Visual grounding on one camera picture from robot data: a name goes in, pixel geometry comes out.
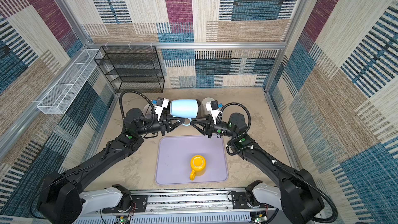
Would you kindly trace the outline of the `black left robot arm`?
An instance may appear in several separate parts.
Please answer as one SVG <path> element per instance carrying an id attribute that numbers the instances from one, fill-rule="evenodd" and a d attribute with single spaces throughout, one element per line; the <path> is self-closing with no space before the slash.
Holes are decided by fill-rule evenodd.
<path id="1" fill-rule="evenodd" d="M 53 224 L 72 224 L 82 215 L 103 208 L 128 209 L 132 200 L 121 185 L 91 192 L 84 190 L 114 164 L 134 154 L 144 142 L 143 135 L 157 132 L 165 135 L 184 122 L 184 118 L 168 113 L 146 119 L 140 109 L 129 110 L 123 118 L 121 134 L 101 152 L 62 174 L 53 172 L 44 178 L 36 209 Z"/>

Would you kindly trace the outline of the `lavender purple mug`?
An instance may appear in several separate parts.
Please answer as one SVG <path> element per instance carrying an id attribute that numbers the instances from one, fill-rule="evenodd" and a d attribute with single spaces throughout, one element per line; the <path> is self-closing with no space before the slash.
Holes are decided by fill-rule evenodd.
<path id="1" fill-rule="evenodd" d="M 153 117 L 154 111 L 149 104 L 143 108 L 143 114 L 146 119 L 151 119 Z"/>

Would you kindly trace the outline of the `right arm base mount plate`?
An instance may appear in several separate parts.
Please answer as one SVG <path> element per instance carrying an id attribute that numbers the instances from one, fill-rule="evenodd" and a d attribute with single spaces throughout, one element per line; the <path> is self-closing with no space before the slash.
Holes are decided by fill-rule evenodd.
<path id="1" fill-rule="evenodd" d="M 232 202 L 234 209 L 274 208 L 272 205 L 259 203 L 253 195 L 247 192 L 230 191 L 227 198 Z"/>

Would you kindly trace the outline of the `yellow mug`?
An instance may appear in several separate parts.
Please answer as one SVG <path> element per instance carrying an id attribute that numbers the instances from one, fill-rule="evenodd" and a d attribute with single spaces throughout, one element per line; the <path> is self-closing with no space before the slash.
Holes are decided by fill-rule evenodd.
<path id="1" fill-rule="evenodd" d="M 191 167 L 190 180 L 194 180 L 196 177 L 202 176 L 206 170 L 205 158 L 200 155 L 192 157 L 190 161 L 190 167 Z"/>

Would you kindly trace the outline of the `light blue mug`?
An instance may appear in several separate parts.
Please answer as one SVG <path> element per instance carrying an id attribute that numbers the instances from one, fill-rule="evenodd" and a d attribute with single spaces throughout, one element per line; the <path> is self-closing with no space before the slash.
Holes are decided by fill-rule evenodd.
<path id="1" fill-rule="evenodd" d="M 189 119 L 189 123 L 182 125 L 189 126 L 192 119 L 195 119 L 200 110 L 201 102 L 195 99 L 173 100 L 170 103 L 170 114 L 173 117 Z"/>

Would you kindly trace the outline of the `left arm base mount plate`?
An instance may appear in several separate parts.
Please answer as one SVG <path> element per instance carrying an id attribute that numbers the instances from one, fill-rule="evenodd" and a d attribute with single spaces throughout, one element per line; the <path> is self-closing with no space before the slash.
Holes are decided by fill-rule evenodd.
<path id="1" fill-rule="evenodd" d="M 147 207 L 147 195 L 132 195 L 129 197 L 122 197 L 120 203 L 115 207 L 102 209 L 103 214 L 118 214 L 118 213 L 143 213 Z"/>

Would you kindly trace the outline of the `white mug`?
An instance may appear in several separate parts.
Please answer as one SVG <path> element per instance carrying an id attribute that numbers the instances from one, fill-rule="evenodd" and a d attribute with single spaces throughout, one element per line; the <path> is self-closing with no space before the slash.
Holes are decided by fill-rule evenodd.
<path id="1" fill-rule="evenodd" d="M 212 101 L 214 101 L 214 99 L 211 98 L 211 97 L 206 97 L 206 98 L 204 98 L 204 99 L 202 100 L 202 105 L 203 105 L 203 107 L 206 108 L 206 104 L 209 103 L 209 102 L 212 102 Z"/>

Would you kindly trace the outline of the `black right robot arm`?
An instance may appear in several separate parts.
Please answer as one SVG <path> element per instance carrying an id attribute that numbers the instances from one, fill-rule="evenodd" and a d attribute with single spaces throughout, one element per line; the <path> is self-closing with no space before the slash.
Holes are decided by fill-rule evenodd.
<path id="1" fill-rule="evenodd" d="M 248 135 L 251 119 L 240 113 L 233 113 L 229 121 L 206 115 L 191 120 L 191 126 L 202 135 L 211 138 L 227 136 L 226 151 L 230 156 L 239 156 L 255 165 L 269 177 L 275 186 L 268 186 L 261 180 L 245 188 L 246 204 L 251 208 L 270 205 L 282 211 L 293 224 L 332 223 L 338 213 L 333 201 L 320 190 L 310 172 L 296 170 L 271 154 Z"/>

